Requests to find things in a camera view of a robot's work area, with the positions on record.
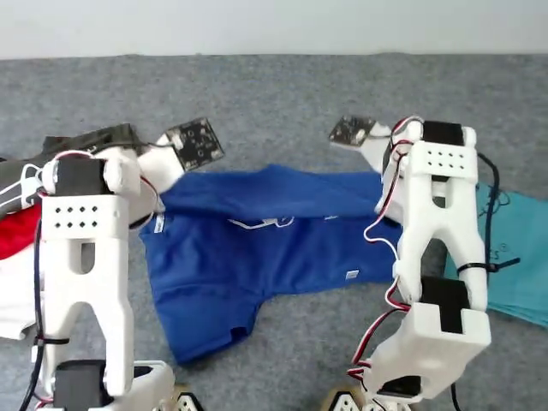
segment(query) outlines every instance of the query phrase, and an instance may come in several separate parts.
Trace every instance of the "white wire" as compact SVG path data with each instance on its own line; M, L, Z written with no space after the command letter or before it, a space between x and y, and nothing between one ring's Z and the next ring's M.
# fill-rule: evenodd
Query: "white wire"
M395 302L390 301L389 294L392 293L392 291L394 291L394 289L397 287L397 280L398 280L398 277L395 277L392 285L384 293L384 300L391 307L407 310L408 308L405 307L403 304L397 304Z
M394 254L394 259L395 260L398 260L398 256L397 256L397 250L396 250L396 247L394 247L394 244L392 244L390 241L386 240L383 237L371 238L367 234L367 232L370 229L372 229L373 227L375 227L378 223L380 223L380 220L382 220L384 218L384 215L386 214L386 212L390 208L390 203L392 202L392 198L394 197L394 193L396 192L396 185L397 185L399 174L400 174L400 166L399 166L399 163L398 163L398 165L396 166L396 171L394 172L394 180L393 180L394 187L392 188L390 196L386 199L386 203L383 207L383 210L378 214L375 221L373 221L371 224L369 224L369 226L366 229L363 230L363 237L366 239L367 242L383 242L384 244L386 244L390 248L390 250L392 250L392 253Z
M392 130L392 137L395 136L396 134L399 134L399 132L400 132L400 130L402 130L403 126L407 126L410 122L414 122L414 121L425 122L422 117L419 117L419 116L416 116L416 115L406 117L405 119L403 119L398 124L398 126L396 128L394 128L394 130Z
M91 154L90 152L83 152L82 150L67 150L65 152L58 152L53 160L58 160L59 158L73 155L84 156L87 158L95 158L95 156L93 156L93 154Z
M143 227L145 227L147 224L151 222L152 218L154 217L154 211L156 210L156 206L158 205L158 201L159 201L159 195L156 188L154 188L154 186L149 181L145 180L144 178L141 178L140 180L144 182L154 192L154 204L152 205L152 211L148 215L148 218L143 223L139 224L139 226L133 227L131 229L132 231L137 231L139 229L142 229Z
M369 325L369 328L364 333L363 337L360 339L360 343L358 344L358 347L356 348L354 355L352 356L352 362L355 364L360 359L358 358L358 354L360 353L361 346L364 344L365 340L369 336L370 333L372 333L378 325L383 321L383 317L387 315L386 313L382 313L378 316L378 318L372 322L371 325Z

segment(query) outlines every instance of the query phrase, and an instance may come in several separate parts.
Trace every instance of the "clothing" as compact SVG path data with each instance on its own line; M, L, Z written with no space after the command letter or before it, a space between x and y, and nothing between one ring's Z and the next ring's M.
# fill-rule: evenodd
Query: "clothing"
M0 337L21 340L34 324L33 246L0 260Z
M484 237L491 187L479 184L476 193L478 226ZM548 201L501 191L491 223L491 262L515 258L521 262L489 276L489 308L548 327ZM450 256L446 277L456 277Z
M38 204L0 220L0 260L17 254L33 243L41 212L42 207Z
M367 244L381 193L373 173L316 175L270 166L190 173L140 233L152 295L179 363L248 336L274 295L391 279L393 256ZM374 230L396 243L401 228Z

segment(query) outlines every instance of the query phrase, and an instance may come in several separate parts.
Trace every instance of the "cable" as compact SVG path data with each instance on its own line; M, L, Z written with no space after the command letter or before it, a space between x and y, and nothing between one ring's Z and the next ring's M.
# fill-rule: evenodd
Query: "cable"
M27 392L23 397L19 411L26 411L28 404L33 398L36 385L38 384L38 378L40 374L40 368L42 367L42 360L44 359L44 322L42 319L42 304L40 301L40 235L42 232L42 221L38 222L36 226L36 234L34 236L34 316L36 318L36 342L37 352L34 362L33 372L28 383Z
M377 328L392 314L395 312L406 312L406 310L403 310L401 308L392 308L391 310L387 311L386 313L381 314L371 325L369 325L369 328L364 333L363 337L360 340L360 343L358 344L358 347L356 348L354 355L352 357L352 363L358 366L368 366L371 367L371 364L365 361L361 361L360 358L363 355L364 351L366 350L367 343L369 343L369 340L377 330Z
M394 245L390 241L386 240L383 237L371 238L371 237L369 237L369 235L367 233L370 229L372 229L378 223L380 223L380 221L384 218L384 215L388 211L388 208L390 207L390 203L392 202L392 197L394 196L394 192L396 190L397 181L399 180L400 162L402 161L402 158L404 158L406 155L407 154L402 154L397 160L396 170L394 171L394 177L392 178L392 183L390 184L390 188L388 190L388 193L386 194L386 200L384 200L384 203L383 203L383 206L381 207L380 213L378 214L375 221L373 221L371 224L369 224L369 226L366 227L366 229L363 230L363 237L366 239L367 242L371 242L371 243L379 242L379 241L383 242L384 244L386 244L390 248L390 250L394 254L395 259L398 259L397 251L396 251L396 248L394 247Z
M363 379L360 382L361 382L361 388L363 388L363 390L367 392L367 388L365 384L363 384ZM377 406L381 408L383 411L386 411L386 408L384 407L384 405L378 402L375 398L372 398L372 401L375 402L375 404L377 404Z
M148 181L148 179L144 176L140 177L141 181L144 182L148 187L151 188L151 190L154 192L154 204L152 205L152 211L148 215L148 217L143 217L129 225L129 229L131 230L138 230L145 227L147 224L150 223L152 218L154 217L154 214L156 213L156 206L158 205L158 202L160 200L160 195L158 194L158 190L152 185L151 182Z
M67 156L93 158L93 155L90 152L84 152L82 150L66 150L64 152L58 152L54 156L53 161L58 160L59 158L67 157Z
M373 402L375 402L383 411L386 411L386 408L384 407L384 405L378 402L376 399L373 398Z
M456 383L451 384L451 401L453 402L453 408L455 408L455 411L462 411L459 406L459 401L456 399Z
M98 152L101 152L103 150L106 150L107 148L113 148L113 147L130 147L130 148L137 148L137 147L157 147L157 148L167 148L167 147L173 147L173 143L168 144L157 144L157 143L146 143L142 141L113 141L111 143L105 143L100 146L95 146L95 150L92 150L93 154L97 154Z
M392 136L390 137L390 140L392 139L393 136L398 135L400 133L400 131L404 128L403 126L407 126L410 122L413 122L413 121L418 121L421 123L425 122L422 117L415 116L415 115L404 117L402 120L397 122L396 125L392 128Z
M489 204L487 205L487 213L485 215L485 264L489 266L491 263L491 225L495 202L500 191L500 173L498 172L498 167L485 154L478 152L478 157L489 166L493 174L493 185L489 193ZM489 283L489 271L485 270L485 272L487 273L487 283ZM462 411L456 397L456 383L451 384L451 401L453 402L455 411Z

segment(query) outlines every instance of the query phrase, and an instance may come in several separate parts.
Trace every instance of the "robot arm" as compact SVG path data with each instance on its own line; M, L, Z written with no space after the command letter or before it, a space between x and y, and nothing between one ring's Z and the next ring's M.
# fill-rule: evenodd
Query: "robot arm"
M361 152L382 174L376 209L402 224L393 277L410 305L396 334L361 362L367 364L364 393L387 407L410 404L449 387L491 343L484 244L476 217L476 134L417 116L384 135L369 135L369 130L387 129L373 120L361 121L370 125L362 132L345 126L349 122L343 118L330 140ZM443 241L462 267L459 280L420 275L420 259L432 238Z
M39 367L54 409L172 409L171 369L162 361L134 362L128 227L160 206L158 191L222 156L209 122L199 119L168 130L139 158L116 146L100 156L61 152L45 165L42 245L37 243L44 271ZM82 264L84 245L92 245L91 269ZM105 360L67 360L66 343L83 304L98 319Z

